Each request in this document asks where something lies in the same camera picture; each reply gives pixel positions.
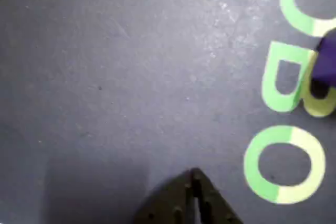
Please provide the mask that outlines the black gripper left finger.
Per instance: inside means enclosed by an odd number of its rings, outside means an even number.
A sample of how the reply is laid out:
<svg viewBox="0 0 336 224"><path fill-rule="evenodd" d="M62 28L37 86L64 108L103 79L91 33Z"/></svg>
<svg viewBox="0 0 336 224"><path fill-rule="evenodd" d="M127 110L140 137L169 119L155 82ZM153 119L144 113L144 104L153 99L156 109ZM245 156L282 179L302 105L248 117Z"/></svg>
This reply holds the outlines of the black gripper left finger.
<svg viewBox="0 0 336 224"><path fill-rule="evenodd" d="M169 179L143 202L133 223L194 223L195 205L190 170Z"/></svg>

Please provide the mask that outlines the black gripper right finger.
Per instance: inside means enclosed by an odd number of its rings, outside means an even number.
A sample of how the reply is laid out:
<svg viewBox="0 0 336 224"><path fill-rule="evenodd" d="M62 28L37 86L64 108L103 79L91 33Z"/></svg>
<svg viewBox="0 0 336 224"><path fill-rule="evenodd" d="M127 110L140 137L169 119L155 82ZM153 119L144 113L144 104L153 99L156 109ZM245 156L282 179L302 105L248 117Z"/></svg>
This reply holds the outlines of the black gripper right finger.
<svg viewBox="0 0 336 224"><path fill-rule="evenodd" d="M243 224L237 213L199 168L193 169L193 196L197 199L201 223Z"/></svg>

